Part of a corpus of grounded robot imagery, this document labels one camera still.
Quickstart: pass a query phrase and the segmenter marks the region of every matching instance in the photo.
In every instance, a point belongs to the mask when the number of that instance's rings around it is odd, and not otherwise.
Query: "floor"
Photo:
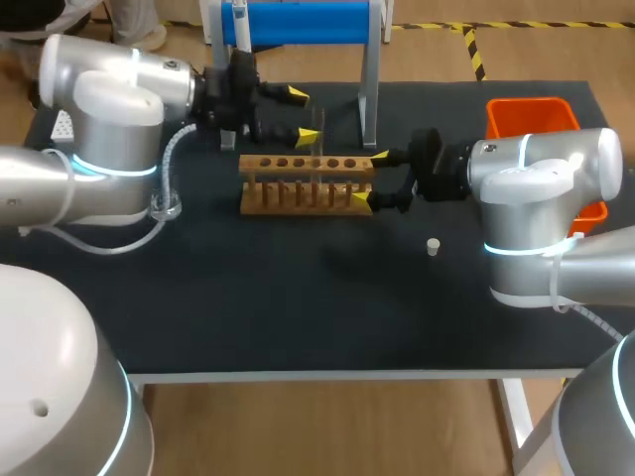
[[[395,23],[502,20],[633,21],[635,6],[631,0],[396,0]],[[107,37],[95,25],[86,34]],[[478,30],[476,41],[490,80],[588,80],[635,163],[635,31]],[[172,28],[162,53],[197,66],[209,61],[196,30]],[[274,81],[356,81],[360,58],[356,47],[285,47],[260,54],[259,69]],[[381,79],[473,81],[474,73],[462,35],[396,31],[382,49]],[[23,91],[0,86],[0,144],[20,144],[33,113]],[[560,382],[524,384],[536,421]],[[510,471],[487,381],[161,386],[151,397],[156,476]]]

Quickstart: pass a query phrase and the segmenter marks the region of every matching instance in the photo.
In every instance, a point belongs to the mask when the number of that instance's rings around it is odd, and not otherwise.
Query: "orange bin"
[[[559,97],[510,97],[487,103],[486,139],[576,130],[579,125],[569,103]],[[592,203],[573,221],[570,235],[587,234],[607,216],[603,201]]]

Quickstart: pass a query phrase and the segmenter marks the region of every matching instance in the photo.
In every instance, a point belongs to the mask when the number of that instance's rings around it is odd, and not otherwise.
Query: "cable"
[[[579,232],[574,233],[572,237],[573,240],[580,240],[582,238],[584,238],[584,234]],[[620,340],[624,338],[624,336],[620,334],[617,330],[615,330],[613,326],[611,326],[608,322],[602,319],[599,315],[590,311],[583,305],[574,303],[570,305],[565,305],[563,307],[560,306],[560,303],[559,303],[560,297],[558,296],[558,277],[559,277],[560,264],[563,258],[563,254],[566,252],[567,252],[567,249],[564,249],[560,253],[556,254],[556,256],[554,256],[554,263],[552,265],[552,269],[549,276],[549,294],[552,301],[552,308],[554,309],[555,312],[560,312],[562,314],[564,314],[565,312],[567,312],[569,309],[572,308],[577,313],[586,317],[593,324],[597,325],[600,329],[602,329],[604,332],[610,335],[613,339],[619,342]]]
[[[571,308],[573,310],[576,310],[580,314],[582,314],[584,317],[586,317],[588,320],[590,320],[595,325],[597,325],[600,329],[602,329],[604,332],[606,332],[608,335],[610,335],[617,342],[621,341],[624,338],[624,336],[622,334],[620,334],[617,330],[615,330],[615,328],[613,326],[611,326],[608,322],[606,322],[604,319],[602,319],[596,313],[588,310],[583,305],[573,304],[571,306]]]
[[[58,238],[61,238],[61,239],[65,240],[67,243],[69,243],[70,245],[74,246],[75,248],[78,248],[78,249],[80,249],[82,251],[85,251],[86,253],[91,253],[93,255],[102,255],[102,256],[112,256],[112,255],[121,255],[121,254],[124,254],[124,253],[129,253],[131,251],[137,250],[137,249],[141,248],[142,246],[148,244],[163,229],[163,227],[166,225],[166,221],[168,221],[169,219],[174,218],[174,217],[170,216],[169,213],[168,213],[170,208],[171,208],[171,206],[172,206],[172,190],[170,188],[170,162],[172,160],[172,154],[173,154],[174,148],[177,145],[177,143],[184,136],[186,136],[190,132],[194,132],[195,130],[196,130],[195,124],[187,125],[186,127],[182,128],[180,131],[178,131],[172,137],[172,139],[170,140],[170,142],[168,142],[168,145],[166,146],[166,150],[164,151],[164,154],[163,154],[162,170],[161,170],[161,172],[162,172],[161,173],[161,190],[162,190],[161,206],[162,206],[163,214],[155,215],[155,218],[158,220],[158,223],[143,238],[141,238],[141,239],[139,239],[139,240],[137,240],[137,241],[135,241],[133,243],[130,243],[129,245],[120,246],[120,247],[117,247],[117,248],[101,248],[101,247],[98,247],[98,246],[89,245],[89,244],[79,240],[78,238],[75,238],[74,236],[70,235],[69,233],[67,233],[67,232],[65,232],[63,230],[60,230],[59,228],[54,226],[62,218],[64,218],[64,216],[68,212],[70,204],[72,203],[72,198],[74,197],[74,189],[75,189],[75,186],[74,186],[74,184],[75,184],[75,182],[74,182],[74,172],[72,171],[72,166],[70,164],[70,160],[68,159],[68,157],[63,152],[58,151],[56,149],[45,149],[43,152],[44,153],[54,153],[58,157],[60,157],[60,159],[63,161],[64,168],[66,169],[66,172],[68,173],[69,186],[68,186],[68,189],[66,191],[66,195],[64,196],[63,205],[62,205],[58,215],[56,215],[56,218],[54,220],[52,220],[49,225],[34,226],[34,227],[31,227],[31,228],[26,228],[25,227],[25,228],[22,228],[20,230],[21,234],[23,234],[23,232],[25,230],[28,232],[29,229],[47,231],[47,232],[57,236]]]
[[[183,137],[185,137],[190,132],[194,132],[195,130],[195,124],[189,124],[183,127],[174,136],[172,136],[172,139],[170,139],[170,142],[168,142],[166,150],[163,153],[163,159],[161,160],[161,186],[163,198],[162,205],[164,211],[168,211],[172,204],[172,189],[170,188],[170,161],[172,160],[172,152]]]
[[[48,231],[52,235],[56,235],[58,238],[62,238],[67,243],[71,244],[75,248],[79,248],[81,251],[85,251],[86,253],[92,253],[93,255],[102,255],[102,256],[111,256],[111,255],[122,255],[124,253],[129,253],[136,249],[141,248],[142,246],[148,244],[151,240],[154,239],[155,236],[159,234],[159,232],[166,225],[165,221],[159,221],[152,230],[146,234],[140,240],[135,241],[134,243],[130,243],[126,246],[120,246],[118,248],[100,248],[98,246],[89,245],[78,238],[75,238],[69,233],[66,233],[63,230],[60,230],[56,226],[46,226],[42,228],[36,228],[43,231]]]
[[[63,167],[66,169],[66,174],[68,176],[68,187],[66,188],[66,194],[64,195],[62,206],[60,207],[60,211],[56,215],[56,217],[51,220],[49,223],[51,226],[55,226],[58,222],[62,221],[66,214],[68,213],[68,209],[70,208],[70,204],[72,203],[72,199],[75,196],[75,172],[72,169],[72,165],[70,164],[70,160],[66,156],[66,154],[62,151],[58,151],[57,149],[44,149],[42,151],[43,154],[55,154],[58,156],[63,163]]]

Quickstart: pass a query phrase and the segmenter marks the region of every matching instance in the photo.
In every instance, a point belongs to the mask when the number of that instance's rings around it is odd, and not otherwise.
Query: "black table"
[[[301,88],[326,108],[324,152],[363,155],[356,85]],[[433,125],[449,142],[483,137],[489,99],[545,95],[566,99],[582,127],[605,125],[584,82],[389,83],[380,88],[378,144],[380,150],[405,147],[412,130]],[[266,106],[263,116],[310,126],[307,111]],[[38,112],[28,146],[49,144],[55,117]],[[213,137],[191,137],[178,147],[184,212],[146,248],[98,257],[47,234],[21,239],[5,231],[3,262],[68,286],[127,371],[145,374],[146,382],[251,380],[277,372],[299,378],[566,375],[613,343],[574,312],[515,309],[494,300],[471,200],[418,201],[406,215],[385,211],[372,218],[243,217],[237,153],[220,154],[216,146]],[[238,150],[256,153],[245,144]],[[393,189],[404,173],[382,171],[375,186]],[[633,217],[635,186],[625,175],[608,220],[595,232],[630,225]],[[73,232],[118,245],[149,226]],[[442,243],[434,258],[426,252],[431,237]],[[622,333],[635,327],[631,309],[596,311]]]

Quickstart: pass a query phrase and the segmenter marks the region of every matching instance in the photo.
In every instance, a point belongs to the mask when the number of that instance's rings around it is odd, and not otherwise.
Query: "test tube rack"
[[[371,216],[368,157],[240,156],[244,215]]]

